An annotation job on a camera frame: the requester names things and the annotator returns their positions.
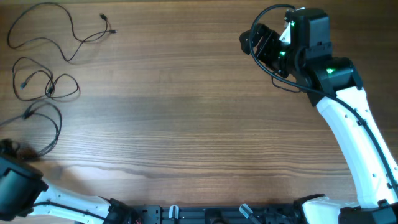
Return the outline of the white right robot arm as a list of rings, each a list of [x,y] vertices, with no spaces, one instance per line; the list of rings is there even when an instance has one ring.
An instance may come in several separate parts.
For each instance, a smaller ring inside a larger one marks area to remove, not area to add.
[[[285,6],[279,34],[255,19],[239,36],[241,49],[272,84],[305,93],[332,130],[350,169],[357,200],[314,194],[296,200],[293,223],[396,223],[397,163],[370,112],[363,80],[353,62],[334,57],[328,14]]]

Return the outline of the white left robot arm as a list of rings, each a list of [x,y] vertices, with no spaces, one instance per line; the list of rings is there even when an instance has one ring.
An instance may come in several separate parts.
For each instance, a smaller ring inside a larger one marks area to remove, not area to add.
[[[1,220],[50,215],[75,223],[141,223],[139,214],[113,198],[88,196],[63,189],[43,173],[17,159],[9,139],[1,141]]]

